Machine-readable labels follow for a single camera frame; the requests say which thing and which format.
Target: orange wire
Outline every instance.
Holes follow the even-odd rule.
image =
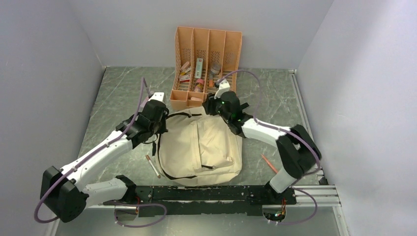
[[[285,198],[282,199],[281,211],[282,211],[282,214],[284,215],[285,215],[285,212],[287,211],[287,200],[285,200]]]
[[[267,162],[267,164],[269,165],[269,167],[271,167],[271,169],[276,173],[278,173],[278,171],[276,170],[276,168],[273,166],[273,164],[263,155],[261,154],[262,158]]]
[[[140,199],[139,197],[136,196],[136,199],[138,200],[138,205],[140,204]],[[139,207],[136,208],[136,214],[139,213]]]

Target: small box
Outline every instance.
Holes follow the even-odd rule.
[[[190,74],[188,74],[188,75],[180,75],[179,76],[179,82],[180,83],[190,82],[190,79],[191,79],[191,75]]]
[[[194,78],[200,79],[202,70],[203,70],[203,59],[202,58],[197,58],[196,74],[195,74]]]

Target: black zipper trim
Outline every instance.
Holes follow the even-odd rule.
[[[196,116],[201,116],[201,114],[188,114],[188,113],[185,113],[185,112],[180,112],[180,113],[174,113],[174,114],[171,114],[171,115],[169,115],[169,116],[167,116],[167,118],[166,119],[168,119],[168,118],[171,118],[171,117],[173,117],[173,116],[178,116],[178,115],[181,115],[181,116],[187,116],[188,118],[191,118],[191,117],[196,117]],[[172,177],[172,176],[170,176],[169,174],[167,174],[166,172],[165,172],[165,170],[162,168],[162,165],[161,165],[161,161],[159,160],[159,149],[160,149],[160,147],[161,147],[161,136],[162,135],[159,135],[159,137],[158,137],[158,146],[157,146],[157,155],[158,155],[158,162],[159,162],[159,166],[161,167],[161,170],[162,170],[162,172],[164,173],[164,175],[168,178],[168,179],[170,179],[170,180],[175,180],[175,179],[180,179],[180,178],[195,178],[195,177],[197,177],[197,176],[188,176],[188,177]]]
[[[213,166],[205,166],[205,165],[201,165],[201,167],[203,167],[203,168],[207,168],[207,169],[210,169],[210,170],[214,169],[214,167],[213,167]]]

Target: beige backpack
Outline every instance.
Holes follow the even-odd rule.
[[[185,186],[228,182],[242,169],[242,137],[220,116],[203,107],[170,114],[168,132],[156,143],[156,165],[162,175]]]

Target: orange pencil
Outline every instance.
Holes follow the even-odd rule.
[[[269,165],[269,167],[271,167],[271,169],[276,173],[278,173],[278,171],[275,169],[275,167],[273,166],[273,164],[263,155],[261,154],[262,158],[267,162],[267,164]]]

